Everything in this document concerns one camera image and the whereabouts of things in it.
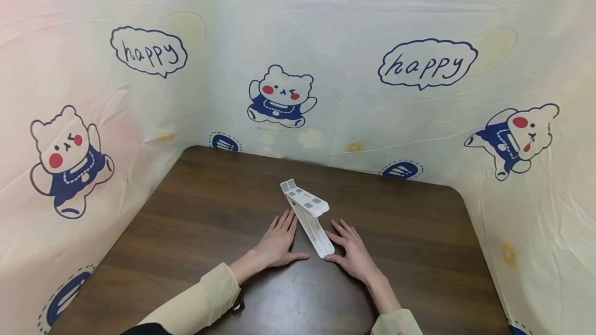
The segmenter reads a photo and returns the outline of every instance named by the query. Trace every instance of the cartoon bear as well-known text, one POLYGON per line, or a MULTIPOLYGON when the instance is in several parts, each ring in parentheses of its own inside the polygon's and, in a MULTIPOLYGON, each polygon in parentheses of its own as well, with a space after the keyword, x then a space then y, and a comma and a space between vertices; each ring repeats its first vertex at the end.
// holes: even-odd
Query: cartoon bear
POLYGON ((317 104, 317 99, 310 96, 313 81, 308 74, 290 75, 280 65, 271 65, 262 80, 250 82, 252 104, 248 117, 255 122, 267 120, 288 128, 302 127, 303 114, 317 104))
POLYGON ((558 113, 558 105, 552 103, 524 111, 505 109, 493 116, 484 130, 467 138, 464 145, 482 147, 492 155, 495 177, 503 181, 511 171, 529 171, 532 158, 550 146, 550 122, 558 113))
POLYGON ((31 135, 39 152, 39 163, 31 169, 35 190, 54 197, 60 216, 81 217, 85 197, 114 174, 114 161, 101 152, 97 126, 86 127, 75 108, 66 105, 46 123, 34 120, 31 135))

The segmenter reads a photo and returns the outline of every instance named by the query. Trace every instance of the beige sleeve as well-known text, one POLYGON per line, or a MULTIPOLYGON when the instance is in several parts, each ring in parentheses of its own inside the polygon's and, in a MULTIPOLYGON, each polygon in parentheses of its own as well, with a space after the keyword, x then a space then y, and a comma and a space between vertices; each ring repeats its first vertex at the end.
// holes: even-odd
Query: beige sleeve
POLYGON ((177 295, 143 319, 139 324, 159 323, 173 335, 193 335, 211 326, 240 293, 238 281, 228 265, 222 263, 201 277, 199 283, 177 295))
POLYGON ((423 335, 408 309, 380 315, 372 328, 371 335, 423 335))

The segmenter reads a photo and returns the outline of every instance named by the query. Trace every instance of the cream backdrop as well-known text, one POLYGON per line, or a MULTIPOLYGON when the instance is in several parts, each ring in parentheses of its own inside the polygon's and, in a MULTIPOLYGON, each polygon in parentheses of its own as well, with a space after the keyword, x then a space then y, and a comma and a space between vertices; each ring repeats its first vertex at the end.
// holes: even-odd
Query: cream backdrop
POLYGON ((3 333, 196 144, 452 186, 512 331, 596 331, 595 0, 0 1, 3 333))

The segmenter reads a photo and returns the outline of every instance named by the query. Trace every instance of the wooden table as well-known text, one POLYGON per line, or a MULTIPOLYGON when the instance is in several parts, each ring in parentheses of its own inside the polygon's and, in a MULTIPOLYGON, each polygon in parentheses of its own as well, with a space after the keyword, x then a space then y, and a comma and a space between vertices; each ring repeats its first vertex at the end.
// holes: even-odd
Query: wooden table
MULTIPOLYGON (((279 183, 329 202, 362 236, 425 335, 509 334, 462 198, 421 182, 191 147, 184 152, 51 335, 119 334, 224 261, 253 247, 288 208, 279 183)), ((376 310, 366 289, 317 257, 301 227, 294 250, 308 261, 243 285, 246 308, 201 334, 362 335, 376 310)))

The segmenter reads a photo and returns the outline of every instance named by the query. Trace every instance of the forearm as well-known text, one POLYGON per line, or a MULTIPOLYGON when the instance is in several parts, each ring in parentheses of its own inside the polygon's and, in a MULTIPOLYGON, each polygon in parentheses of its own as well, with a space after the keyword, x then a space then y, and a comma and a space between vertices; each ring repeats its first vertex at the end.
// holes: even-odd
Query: forearm
POLYGON ((401 309, 389 280, 381 272, 376 272, 368 277, 364 284, 368 288, 379 314, 389 314, 401 309))
POLYGON ((230 269, 232 269, 238 285, 243 284, 247 279, 265 268, 267 268, 267 261, 255 249, 251 249, 240 259, 230 264, 230 269))
POLYGON ((371 335, 422 335, 412 313, 401 307, 387 277, 377 272, 365 284, 380 314, 371 335))
POLYGON ((158 323, 172 335, 193 335, 211 326, 229 308, 240 293, 236 277, 220 264, 201 277, 199 283, 173 297, 139 324, 158 323))

